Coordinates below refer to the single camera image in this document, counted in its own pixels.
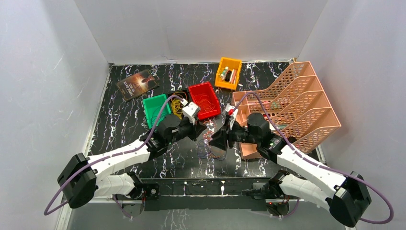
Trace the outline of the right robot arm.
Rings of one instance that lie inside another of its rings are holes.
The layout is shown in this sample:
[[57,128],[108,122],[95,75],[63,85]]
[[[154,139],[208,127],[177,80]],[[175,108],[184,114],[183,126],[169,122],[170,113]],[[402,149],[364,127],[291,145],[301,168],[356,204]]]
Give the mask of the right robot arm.
[[250,114],[247,126],[241,126],[227,116],[209,144],[221,150],[233,147],[235,142],[256,144],[262,157],[300,175],[277,173],[266,186],[273,197],[300,197],[328,210],[341,224],[355,227],[372,202],[367,186],[362,183],[364,178],[357,172],[349,176],[333,172],[296,147],[289,146],[271,131],[270,126],[261,113]]

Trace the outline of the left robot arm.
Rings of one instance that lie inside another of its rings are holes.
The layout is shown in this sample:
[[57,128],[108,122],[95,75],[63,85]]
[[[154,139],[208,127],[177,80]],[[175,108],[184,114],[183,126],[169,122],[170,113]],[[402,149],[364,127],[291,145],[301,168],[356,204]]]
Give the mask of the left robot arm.
[[189,138],[196,140],[206,125],[196,117],[179,119],[167,115],[158,125],[136,141],[95,156],[78,153],[70,159],[57,182],[70,208],[79,208],[95,197],[124,195],[141,197],[144,186],[132,173],[116,175],[117,171],[160,157],[169,145]]

